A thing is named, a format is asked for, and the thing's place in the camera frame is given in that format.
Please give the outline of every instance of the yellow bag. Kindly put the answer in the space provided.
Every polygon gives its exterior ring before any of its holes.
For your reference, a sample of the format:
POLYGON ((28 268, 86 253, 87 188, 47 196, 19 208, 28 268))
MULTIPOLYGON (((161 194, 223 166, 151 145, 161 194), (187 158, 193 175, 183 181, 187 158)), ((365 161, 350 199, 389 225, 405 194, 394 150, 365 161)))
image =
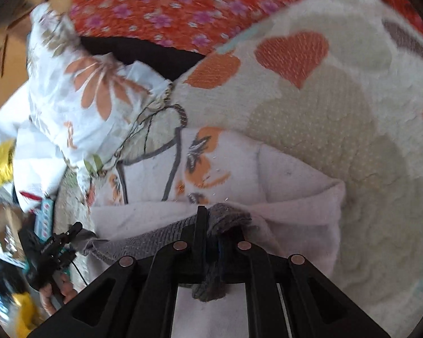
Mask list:
POLYGON ((12 158, 16 140, 8 140, 0 144, 0 187, 12 181, 12 158))

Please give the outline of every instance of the black string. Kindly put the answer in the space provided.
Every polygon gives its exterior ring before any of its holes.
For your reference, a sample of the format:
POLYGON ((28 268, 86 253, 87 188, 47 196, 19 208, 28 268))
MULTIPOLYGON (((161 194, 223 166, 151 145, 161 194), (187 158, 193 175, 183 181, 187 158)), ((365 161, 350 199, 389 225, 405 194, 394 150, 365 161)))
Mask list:
POLYGON ((85 283, 85 285, 88 285, 86 280, 83 278, 83 276, 80 273, 80 270, 77 268, 77 266, 75 265, 74 262, 72 262, 73 266, 75 267, 75 269, 77 270, 78 274, 80 275, 81 279, 83 280, 83 282, 85 283))

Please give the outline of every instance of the brown heart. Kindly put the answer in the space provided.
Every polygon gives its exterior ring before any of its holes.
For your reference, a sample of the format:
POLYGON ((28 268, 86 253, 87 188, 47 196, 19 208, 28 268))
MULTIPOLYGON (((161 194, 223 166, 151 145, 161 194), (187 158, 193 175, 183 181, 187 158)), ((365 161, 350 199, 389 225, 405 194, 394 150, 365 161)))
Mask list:
POLYGON ((329 43, 323 35, 304 31, 289 37, 263 40, 255 50, 255 57, 263 67, 300 89, 328 51, 329 43))

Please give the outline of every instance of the gray ribbed fabric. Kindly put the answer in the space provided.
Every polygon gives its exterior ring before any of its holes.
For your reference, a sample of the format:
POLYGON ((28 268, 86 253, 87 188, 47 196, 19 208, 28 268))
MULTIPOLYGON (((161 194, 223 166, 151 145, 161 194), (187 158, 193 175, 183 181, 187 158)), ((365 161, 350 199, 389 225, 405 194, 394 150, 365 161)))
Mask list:
MULTIPOLYGON (((220 235, 235 226, 251 224, 251 215, 224 203, 217 203, 209 209, 208 236, 220 235)), ((107 264, 113 264, 125 255, 143 259, 152 255, 163 246, 180 239, 182 229, 196 222, 196 215, 172 223, 164 228, 147 232, 136 237, 119 241, 98 239, 95 233, 82 230, 72 242, 73 247, 83 255, 93 255, 107 264)), ((215 264, 208 267, 205 281, 193 285, 193 297, 201 301, 210 301, 224 297, 225 284, 219 279, 215 264)))

